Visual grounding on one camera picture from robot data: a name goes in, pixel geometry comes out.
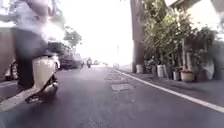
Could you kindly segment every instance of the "sidewalk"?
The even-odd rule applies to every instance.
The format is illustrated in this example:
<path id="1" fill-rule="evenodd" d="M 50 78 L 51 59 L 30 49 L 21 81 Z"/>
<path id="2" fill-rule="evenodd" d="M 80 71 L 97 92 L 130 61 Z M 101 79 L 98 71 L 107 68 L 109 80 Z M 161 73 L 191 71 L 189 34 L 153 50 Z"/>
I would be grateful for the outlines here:
<path id="1" fill-rule="evenodd" d="M 153 78 L 151 74 L 134 74 L 130 71 L 119 68 L 126 74 L 148 81 L 152 84 L 183 93 L 213 104 L 224 106 L 224 81 L 212 80 L 198 83 L 185 83 L 168 79 Z"/>

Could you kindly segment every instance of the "motorcycle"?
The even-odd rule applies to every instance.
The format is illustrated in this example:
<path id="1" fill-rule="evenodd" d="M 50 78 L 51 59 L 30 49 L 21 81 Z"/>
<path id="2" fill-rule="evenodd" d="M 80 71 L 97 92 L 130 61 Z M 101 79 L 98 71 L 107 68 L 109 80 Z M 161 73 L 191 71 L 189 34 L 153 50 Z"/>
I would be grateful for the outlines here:
<path id="1" fill-rule="evenodd" d="M 0 28 L 0 81 L 4 80 L 5 72 L 15 58 L 14 43 L 10 28 Z M 8 111 L 23 101 L 48 102 L 55 99 L 58 82 L 55 73 L 59 65 L 55 57 L 50 54 L 33 60 L 34 85 L 32 88 L 21 91 L 13 97 L 0 102 L 0 112 Z"/>
<path id="2" fill-rule="evenodd" d="M 87 67 L 91 68 L 91 61 L 90 60 L 87 61 Z"/>

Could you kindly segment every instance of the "road marking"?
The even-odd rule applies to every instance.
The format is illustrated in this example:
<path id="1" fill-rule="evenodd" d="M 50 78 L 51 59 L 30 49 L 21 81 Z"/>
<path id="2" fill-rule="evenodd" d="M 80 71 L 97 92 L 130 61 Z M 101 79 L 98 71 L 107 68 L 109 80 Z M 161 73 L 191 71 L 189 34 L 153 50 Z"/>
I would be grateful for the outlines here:
<path id="1" fill-rule="evenodd" d="M 144 83 L 144 84 L 146 84 L 146 85 L 149 85 L 149 86 L 151 86 L 151 87 L 157 88 L 157 89 L 162 90 L 162 91 L 164 91 L 164 92 L 173 94 L 173 95 L 175 95 L 175 96 L 181 97 L 181 98 L 183 98 L 183 99 L 189 100 L 189 101 L 191 101 L 191 102 L 194 102 L 194 103 L 196 103 L 196 104 L 202 105 L 202 106 L 204 106 L 204 107 L 210 108 L 210 109 L 212 109 L 212 110 L 215 110 L 215 111 L 218 111 L 218 112 L 224 114 L 224 107 L 222 107 L 222 106 L 215 105 L 215 104 L 206 102 L 206 101 L 204 101 L 204 100 L 200 100 L 200 99 L 197 99 L 197 98 L 194 98 L 194 97 L 191 97 L 191 96 L 188 96 L 188 95 L 185 95 L 185 94 L 182 94 L 182 93 L 179 93 L 179 92 L 176 92 L 176 91 L 173 91 L 173 90 L 170 90 L 170 89 L 167 89 L 167 88 L 164 88 L 164 87 L 161 87 L 161 86 L 152 84 L 152 83 L 149 83 L 148 81 L 141 80 L 141 79 L 139 79 L 139 78 L 136 78 L 136 77 L 134 77 L 134 76 L 128 75 L 128 74 L 123 73 L 123 72 L 120 72 L 120 71 L 115 70 L 115 69 L 114 69 L 114 71 L 116 71 L 116 72 L 118 72 L 118 73 L 120 73 L 120 74 L 123 74 L 123 75 L 125 75 L 125 76 L 127 76 L 127 77 L 130 77 L 130 78 L 132 78 L 132 79 L 135 79 L 135 80 L 137 80 L 137 81 L 139 81 L 139 82 L 141 82 L 141 83 Z"/>
<path id="2" fill-rule="evenodd" d="M 16 82 L 3 82 L 3 83 L 0 83 L 0 88 L 9 87 L 12 85 L 16 85 Z"/>

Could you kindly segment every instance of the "scooter rider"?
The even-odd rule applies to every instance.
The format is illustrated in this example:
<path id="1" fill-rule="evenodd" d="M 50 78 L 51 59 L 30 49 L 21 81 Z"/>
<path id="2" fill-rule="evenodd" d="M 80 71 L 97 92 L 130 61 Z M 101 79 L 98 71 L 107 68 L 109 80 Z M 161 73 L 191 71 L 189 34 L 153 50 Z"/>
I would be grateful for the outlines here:
<path id="1" fill-rule="evenodd" d="M 34 84 L 32 60 L 42 56 L 47 49 L 45 26 L 52 14 L 52 1 L 20 0 L 9 15 L 0 15 L 4 22 L 16 21 L 12 29 L 18 85 L 29 89 Z"/>

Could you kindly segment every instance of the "sky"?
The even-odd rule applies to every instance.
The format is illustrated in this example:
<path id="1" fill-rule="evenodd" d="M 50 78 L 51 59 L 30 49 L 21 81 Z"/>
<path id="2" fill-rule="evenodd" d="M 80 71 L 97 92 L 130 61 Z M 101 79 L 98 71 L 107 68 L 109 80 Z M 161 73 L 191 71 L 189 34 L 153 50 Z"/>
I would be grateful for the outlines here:
<path id="1" fill-rule="evenodd" d="M 78 47 L 83 56 L 116 59 L 117 44 L 131 42 L 128 0 L 63 0 L 61 4 L 67 24 L 83 38 L 83 46 Z"/>

